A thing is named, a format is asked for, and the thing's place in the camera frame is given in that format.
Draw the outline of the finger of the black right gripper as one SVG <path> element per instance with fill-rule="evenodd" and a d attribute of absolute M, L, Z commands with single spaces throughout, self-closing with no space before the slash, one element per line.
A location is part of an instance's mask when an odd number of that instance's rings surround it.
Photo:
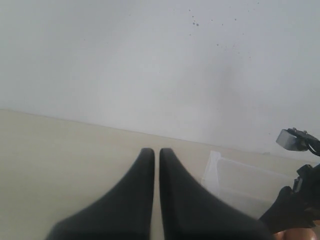
<path fill-rule="evenodd" d="M 166 240 L 272 240 L 258 220 L 202 187 L 170 148 L 159 152 L 159 192 Z"/>

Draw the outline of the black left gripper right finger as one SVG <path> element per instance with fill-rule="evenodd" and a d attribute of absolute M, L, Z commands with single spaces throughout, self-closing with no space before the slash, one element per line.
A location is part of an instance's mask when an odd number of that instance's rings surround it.
<path fill-rule="evenodd" d="M 271 233 L 315 227 L 310 205 L 290 186 L 283 187 L 271 207 L 259 218 Z"/>

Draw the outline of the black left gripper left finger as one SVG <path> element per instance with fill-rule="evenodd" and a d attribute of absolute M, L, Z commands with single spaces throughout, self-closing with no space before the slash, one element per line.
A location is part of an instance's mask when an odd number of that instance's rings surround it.
<path fill-rule="evenodd" d="M 155 153 L 143 148 L 123 178 L 102 198 L 58 222 L 48 240 L 148 240 Z"/>

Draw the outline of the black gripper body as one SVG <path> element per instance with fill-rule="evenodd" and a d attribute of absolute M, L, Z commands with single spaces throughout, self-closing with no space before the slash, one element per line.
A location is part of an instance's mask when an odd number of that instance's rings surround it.
<path fill-rule="evenodd" d="M 293 224 L 314 225 L 320 220 L 320 166 L 306 164 L 296 172 L 291 195 Z"/>

